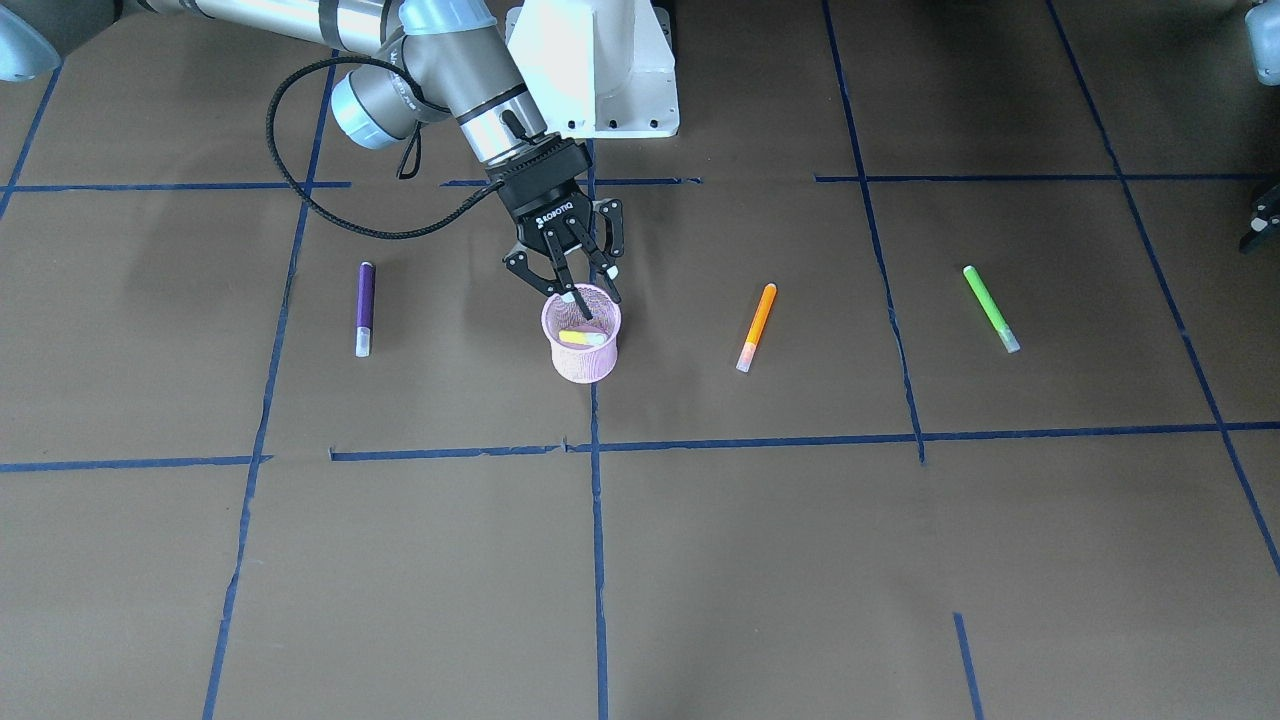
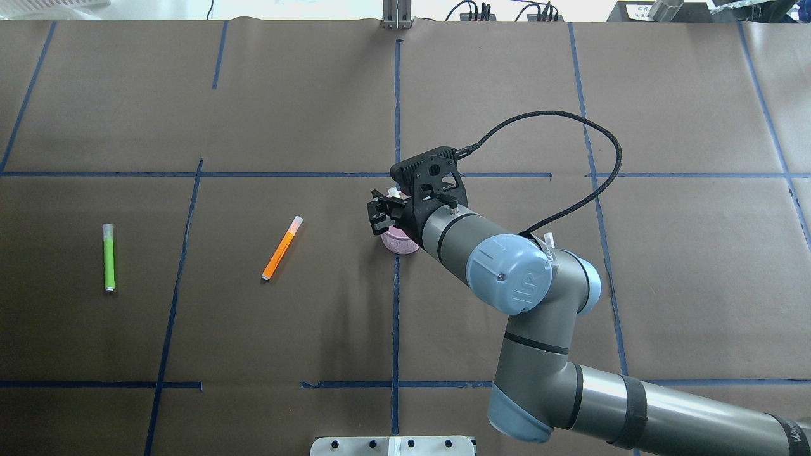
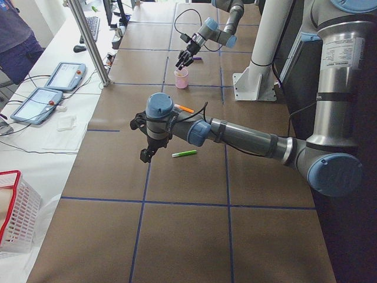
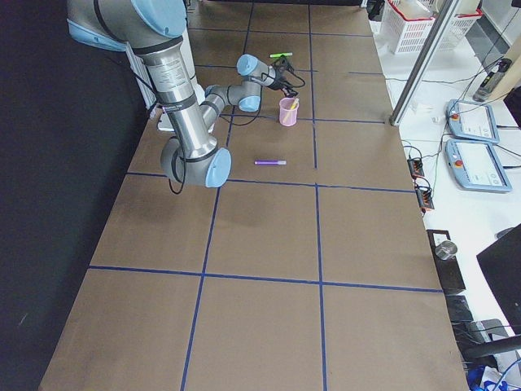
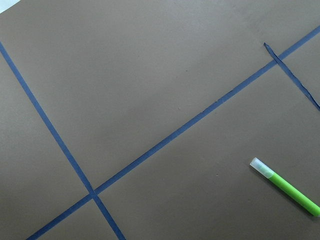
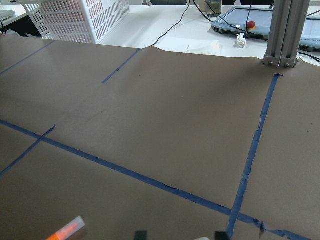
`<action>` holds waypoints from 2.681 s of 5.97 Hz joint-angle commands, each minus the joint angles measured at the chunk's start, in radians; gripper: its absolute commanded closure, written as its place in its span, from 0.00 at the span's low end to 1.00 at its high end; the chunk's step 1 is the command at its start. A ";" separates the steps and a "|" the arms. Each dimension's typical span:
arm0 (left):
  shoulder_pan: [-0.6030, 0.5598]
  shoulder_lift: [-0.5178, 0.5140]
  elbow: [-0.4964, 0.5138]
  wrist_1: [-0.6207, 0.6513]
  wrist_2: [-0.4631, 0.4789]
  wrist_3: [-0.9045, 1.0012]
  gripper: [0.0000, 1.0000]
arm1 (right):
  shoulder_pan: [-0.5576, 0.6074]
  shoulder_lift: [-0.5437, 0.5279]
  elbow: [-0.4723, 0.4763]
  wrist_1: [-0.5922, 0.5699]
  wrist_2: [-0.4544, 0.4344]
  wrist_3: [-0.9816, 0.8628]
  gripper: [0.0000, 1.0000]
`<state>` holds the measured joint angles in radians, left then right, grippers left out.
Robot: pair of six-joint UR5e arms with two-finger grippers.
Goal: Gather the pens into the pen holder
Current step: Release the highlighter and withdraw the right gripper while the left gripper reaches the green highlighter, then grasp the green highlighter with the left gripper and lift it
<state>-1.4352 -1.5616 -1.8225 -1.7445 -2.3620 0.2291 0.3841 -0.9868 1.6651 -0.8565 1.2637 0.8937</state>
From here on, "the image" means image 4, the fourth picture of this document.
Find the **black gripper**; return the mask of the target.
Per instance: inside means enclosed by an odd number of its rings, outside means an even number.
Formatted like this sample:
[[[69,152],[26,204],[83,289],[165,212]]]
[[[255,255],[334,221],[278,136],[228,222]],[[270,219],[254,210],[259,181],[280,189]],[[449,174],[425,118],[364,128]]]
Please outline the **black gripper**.
[[[288,69],[292,69],[292,66],[286,56],[278,57],[270,65],[270,75],[273,79],[273,81],[269,85],[269,88],[271,90],[281,90],[283,92],[288,92],[292,88],[291,83],[287,80],[285,76],[285,72]]]

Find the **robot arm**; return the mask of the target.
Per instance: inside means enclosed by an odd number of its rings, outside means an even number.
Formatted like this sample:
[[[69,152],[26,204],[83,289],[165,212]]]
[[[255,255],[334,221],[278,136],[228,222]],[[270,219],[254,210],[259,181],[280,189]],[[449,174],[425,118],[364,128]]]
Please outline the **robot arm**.
[[[239,85],[214,85],[197,99],[182,58],[186,6],[182,1],[69,1],[68,26],[74,40],[109,51],[131,47],[147,67],[155,96],[175,135],[165,144],[161,166],[181,185],[221,187],[230,175],[231,154],[209,133],[227,106],[255,112],[267,87],[296,94],[284,76],[285,58],[267,65],[253,55],[237,62]]]

